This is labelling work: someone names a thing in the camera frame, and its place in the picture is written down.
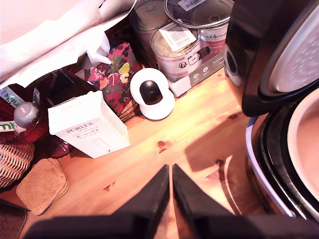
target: dark mat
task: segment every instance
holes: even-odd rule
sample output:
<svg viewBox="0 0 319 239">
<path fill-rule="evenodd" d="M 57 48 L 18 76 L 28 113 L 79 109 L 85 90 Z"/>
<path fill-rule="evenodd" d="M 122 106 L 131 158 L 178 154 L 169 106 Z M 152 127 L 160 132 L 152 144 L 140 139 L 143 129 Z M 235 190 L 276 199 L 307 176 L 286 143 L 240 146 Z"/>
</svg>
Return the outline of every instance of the dark mat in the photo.
<svg viewBox="0 0 319 239">
<path fill-rule="evenodd" d="M 26 210 L 0 200 L 0 238 L 16 239 L 27 218 Z"/>
</svg>

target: black object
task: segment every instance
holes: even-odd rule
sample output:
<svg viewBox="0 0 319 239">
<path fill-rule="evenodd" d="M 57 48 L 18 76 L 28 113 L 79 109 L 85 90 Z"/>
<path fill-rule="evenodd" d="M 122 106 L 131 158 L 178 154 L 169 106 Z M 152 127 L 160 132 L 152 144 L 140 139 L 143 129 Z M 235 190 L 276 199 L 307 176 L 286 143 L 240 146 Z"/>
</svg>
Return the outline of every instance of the black object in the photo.
<svg viewBox="0 0 319 239">
<path fill-rule="evenodd" d="M 246 116 L 272 112 L 319 85 L 316 80 L 289 93 L 261 91 L 287 44 L 317 5 L 317 0 L 235 1 L 226 37 L 225 75 Z"/>
<path fill-rule="evenodd" d="M 284 215 L 235 216 L 205 194 L 173 166 L 173 191 L 178 207 L 197 239 L 319 238 L 319 226 Z"/>
<path fill-rule="evenodd" d="M 173 166 L 173 191 L 197 239 L 317 239 L 319 226 L 284 215 L 235 216 Z M 34 238 L 153 238 L 169 199 L 168 165 L 110 216 L 59 217 L 38 222 L 25 236 Z"/>
<path fill-rule="evenodd" d="M 40 221 L 25 239 L 150 239 L 169 201 L 168 165 L 110 216 L 56 217 Z"/>
<path fill-rule="evenodd" d="M 163 96 L 160 93 L 159 86 L 156 84 L 156 82 L 151 80 L 141 83 L 140 94 L 145 104 L 149 106 L 155 105 L 163 99 Z"/>
</svg>

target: white tissue paper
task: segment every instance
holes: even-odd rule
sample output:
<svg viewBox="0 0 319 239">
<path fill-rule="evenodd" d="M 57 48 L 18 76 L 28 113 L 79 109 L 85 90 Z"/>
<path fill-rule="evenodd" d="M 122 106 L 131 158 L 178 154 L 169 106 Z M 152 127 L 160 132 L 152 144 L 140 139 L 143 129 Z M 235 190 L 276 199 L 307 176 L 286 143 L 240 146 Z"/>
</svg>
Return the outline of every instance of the white tissue paper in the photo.
<svg viewBox="0 0 319 239">
<path fill-rule="evenodd" d="M 14 83 L 26 87 L 85 53 L 92 64 L 110 64 L 104 31 L 124 19 L 136 1 L 1 0 L 0 89 Z"/>
</svg>

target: white box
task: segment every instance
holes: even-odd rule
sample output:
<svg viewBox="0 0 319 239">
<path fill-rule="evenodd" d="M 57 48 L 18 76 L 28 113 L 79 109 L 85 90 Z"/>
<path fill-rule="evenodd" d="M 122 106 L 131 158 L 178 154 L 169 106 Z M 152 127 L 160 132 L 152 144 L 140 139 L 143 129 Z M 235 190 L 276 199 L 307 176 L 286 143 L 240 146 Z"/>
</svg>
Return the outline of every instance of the white box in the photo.
<svg viewBox="0 0 319 239">
<path fill-rule="evenodd" d="M 92 158 L 130 146 L 128 129 L 108 107 L 101 91 L 48 109 L 49 131 Z"/>
</svg>

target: small bottle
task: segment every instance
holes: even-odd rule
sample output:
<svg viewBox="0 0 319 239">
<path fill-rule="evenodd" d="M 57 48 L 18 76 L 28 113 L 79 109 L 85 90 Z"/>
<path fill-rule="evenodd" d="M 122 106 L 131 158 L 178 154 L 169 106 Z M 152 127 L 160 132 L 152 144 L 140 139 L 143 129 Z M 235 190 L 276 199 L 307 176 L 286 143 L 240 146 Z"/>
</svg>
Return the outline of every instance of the small bottle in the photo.
<svg viewBox="0 0 319 239">
<path fill-rule="evenodd" d="M 13 113 L 14 131 L 19 134 L 33 125 L 33 121 L 38 118 L 39 109 L 36 104 L 25 102 L 19 105 Z"/>
</svg>

